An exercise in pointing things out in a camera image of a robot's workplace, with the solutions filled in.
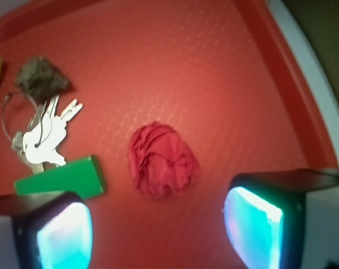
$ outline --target brown clump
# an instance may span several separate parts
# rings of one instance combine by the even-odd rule
[[[16,86],[35,100],[45,100],[69,87],[69,80],[45,57],[31,58],[20,69]]]

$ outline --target glowing light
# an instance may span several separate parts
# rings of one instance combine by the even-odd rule
[[[229,191],[224,204],[226,232],[248,268],[279,268],[282,210],[243,187]]]
[[[92,221],[83,203],[72,203],[37,234],[43,269],[88,268],[92,254]]]

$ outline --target green eraser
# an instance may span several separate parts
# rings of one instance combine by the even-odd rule
[[[105,191],[105,180],[94,155],[15,181],[14,185],[19,195],[71,191],[87,199]]]

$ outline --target white surface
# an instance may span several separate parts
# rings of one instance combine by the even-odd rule
[[[286,6],[281,0],[269,0],[267,4],[312,91],[339,164],[339,107],[327,77],[312,47]]]
[[[339,186],[307,194],[303,269],[339,265]]]
[[[0,0],[0,17],[30,0]]]
[[[13,238],[12,220],[9,216],[0,216],[0,269],[2,268],[20,268]]]

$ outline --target key ring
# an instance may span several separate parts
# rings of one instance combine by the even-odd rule
[[[35,110],[36,110],[36,115],[37,117],[39,118],[39,122],[40,122],[40,126],[41,126],[41,132],[40,132],[40,140],[38,143],[35,144],[35,147],[39,147],[41,145],[41,139],[42,139],[42,135],[43,135],[43,126],[42,126],[42,117],[40,115],[40,112],[39,112],[39,107],[37,106],[35,100],[31,97],[31,95],[25,93],[25,92],[22,92],[22,91],[16,91],[16,92],[9,92],[5,98],[3,99],[3,102],[2,102],[2,108],[1,108],[1,125],[2,125],[2,129],[3,129],[3,132],[5,133],[5,136],[7,137],[7,139],[12,142],[12,138],[11,136],[9,135],[9,133],[7,132],[6,130],[6,126],[5,126],[5,122],[4,122],[4,116],[3,116],[3,112],[4,112],[4,109],[5,109],[5,106],[11,101],[11,98],[16,95],[16,94],[22,94],[25,98],[28,99],[28,101],[30,101],[32,103],[32,105],[34,106]]]

